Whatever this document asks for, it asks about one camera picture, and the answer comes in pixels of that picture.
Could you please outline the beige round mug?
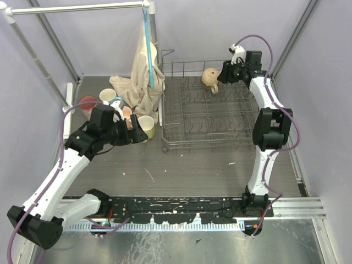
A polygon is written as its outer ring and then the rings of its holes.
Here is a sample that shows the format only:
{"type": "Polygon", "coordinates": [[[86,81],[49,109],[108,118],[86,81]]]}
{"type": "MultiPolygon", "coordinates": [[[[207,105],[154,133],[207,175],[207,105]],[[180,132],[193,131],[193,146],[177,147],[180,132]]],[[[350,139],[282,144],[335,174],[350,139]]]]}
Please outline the beige round mug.
{"type": "Polygon", "coordinates": [[[201,75],[201,82],[203,86],[210,89],[213,94],[218,93],[218,78],[219,71],[215,68],[207,68],[201,75]]]}

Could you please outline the yellow-green mug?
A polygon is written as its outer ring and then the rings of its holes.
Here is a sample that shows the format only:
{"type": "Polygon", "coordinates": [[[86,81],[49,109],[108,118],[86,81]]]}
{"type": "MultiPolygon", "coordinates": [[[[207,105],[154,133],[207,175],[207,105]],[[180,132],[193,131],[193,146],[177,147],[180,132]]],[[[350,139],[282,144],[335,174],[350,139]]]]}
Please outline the yellow-green mug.
{"type": "Polygon", "coordinates": [[[148,139],[149,140],[152,139],[155,136],[155,132],[156,132],[154,119],[148,115],[144,115],[138,118],[138,122],[142,130],[148,136],[148,139]]]}

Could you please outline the peach pink mug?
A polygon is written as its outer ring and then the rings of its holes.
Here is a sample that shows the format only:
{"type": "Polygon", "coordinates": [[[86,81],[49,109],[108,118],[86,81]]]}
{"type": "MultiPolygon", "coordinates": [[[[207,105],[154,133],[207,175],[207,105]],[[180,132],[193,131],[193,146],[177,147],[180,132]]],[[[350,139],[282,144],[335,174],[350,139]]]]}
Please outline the peach pink mug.
{"type": "Polygon", "coordinates": [[[124,119],[125,119],[127,122],[131,122],[131,119],[130,119],[130,116],[132,115],[132,110],[131,110],[131,108],[129,108],[129,107],[127,107],[127,106],[124,106],[123,109],[122,109],[122,112],[123,112],[124,119]]]}

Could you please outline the light blue mug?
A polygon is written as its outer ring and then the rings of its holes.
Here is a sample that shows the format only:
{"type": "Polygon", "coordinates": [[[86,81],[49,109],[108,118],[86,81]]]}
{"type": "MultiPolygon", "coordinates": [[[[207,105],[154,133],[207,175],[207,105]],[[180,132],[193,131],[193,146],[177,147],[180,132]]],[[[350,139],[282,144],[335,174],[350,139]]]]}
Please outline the light blue mug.
{"type": "Polygon", "coordinates": [[[122,99],[117,95],[114,89],[104,89],[100,92],[99,98],[109,106],[118,106],[122,103],[122,99]]]}

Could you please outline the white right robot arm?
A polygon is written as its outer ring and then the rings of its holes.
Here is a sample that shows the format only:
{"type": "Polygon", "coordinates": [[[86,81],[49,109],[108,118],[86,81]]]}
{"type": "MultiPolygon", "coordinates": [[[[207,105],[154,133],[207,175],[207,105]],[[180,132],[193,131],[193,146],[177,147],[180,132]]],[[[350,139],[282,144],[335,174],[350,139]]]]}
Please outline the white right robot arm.
{"type": "Polygon", "coordinates": [[[225,213],[242,211],[252,217],[269,204],[273,165],[288,141],[293,111],[285,108],[274,93],[268,73],[262,70],[260,51],[244,51],[241,46],[234,46],[230,52],[232,58],[224,61],[217,80],[223,84],[243,82],[254,95],[259,112],[252,131],[256,147],[252,176],[241,200],[229,203],[225,213]]]}

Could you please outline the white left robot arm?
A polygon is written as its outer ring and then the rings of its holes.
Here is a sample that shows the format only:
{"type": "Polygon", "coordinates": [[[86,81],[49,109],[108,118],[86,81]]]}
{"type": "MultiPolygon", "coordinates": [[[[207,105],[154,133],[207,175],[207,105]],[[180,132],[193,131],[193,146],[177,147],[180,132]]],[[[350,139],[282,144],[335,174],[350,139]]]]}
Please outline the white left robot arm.
{"type": "Polygon", "coordinates": [[[109,196],[97,189],[64,207],[59,203],[80,172],[105,145],[125,146],[148,139],[135,114],[123,118],[114,107],[98,104],[90,120],[61,145],[60,159],[50,174],[22,205],[12,206],[7,217],[15,232],[44,250],[52,248],[63,230],[87,216],[107,216],[109,196]]]}

